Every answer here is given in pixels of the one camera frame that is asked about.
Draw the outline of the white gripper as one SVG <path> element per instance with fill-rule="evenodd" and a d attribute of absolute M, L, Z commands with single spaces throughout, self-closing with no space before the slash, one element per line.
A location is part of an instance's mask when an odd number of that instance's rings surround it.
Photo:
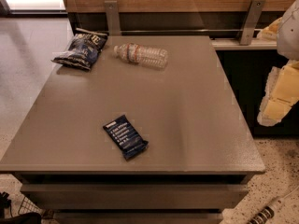
<path fill-rule="evenodd" d="M 299 0 L 263 28 L 258 39 L 277 41 L 278 53 L 289 59 L 282 68 L 272 67 L 265 85 L 257 121 L 265 127 L 280 123 L 299 101 Z"/>

